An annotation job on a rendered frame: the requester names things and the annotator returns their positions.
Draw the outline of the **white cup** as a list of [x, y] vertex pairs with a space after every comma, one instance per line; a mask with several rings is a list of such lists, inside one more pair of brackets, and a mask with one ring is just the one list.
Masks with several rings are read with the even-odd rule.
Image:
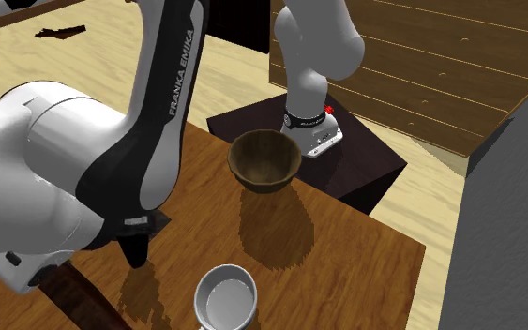
[[222, 264], [200, 280], [193, 306], [199, 330], [247, 330], [257, 309], [258, 291], [248, 271]]

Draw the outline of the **brown wooden bowl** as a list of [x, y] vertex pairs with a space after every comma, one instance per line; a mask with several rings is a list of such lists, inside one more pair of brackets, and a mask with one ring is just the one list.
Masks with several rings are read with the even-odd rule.
[[292, 181], [302, 156], [297, 143], [287, 135], [274, 129], [256, 129], [234, 139], [227, 162], [242, 186], [254, 193], [268, 194]]

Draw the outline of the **brown wooden table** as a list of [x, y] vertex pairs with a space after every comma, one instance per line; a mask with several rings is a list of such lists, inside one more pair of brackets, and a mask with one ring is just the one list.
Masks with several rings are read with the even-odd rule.
[[248, 191], [228, 149], [187, 126], [180, 177], [162, 206], [170, 222], [143, 267], [131, 268], [116, 243], [73, 257], [129, 325], [198, 330], [200, 279], [233, 263], [258, 290], [249, 330], [405, 330], [424, 246], [299, 180]]

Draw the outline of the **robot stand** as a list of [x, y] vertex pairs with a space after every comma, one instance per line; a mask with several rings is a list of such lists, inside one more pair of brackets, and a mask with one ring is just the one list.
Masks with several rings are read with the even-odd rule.
[[[278, 130], [285, 100], [280, 95], [209, 117], [208, 130], [228, 143], [247, 131]], [[368, 215], [407, 162], [332, 96], [325, 104], [333, 108], [343, 138], [316, 158], [303, 157], [296, 177]]]

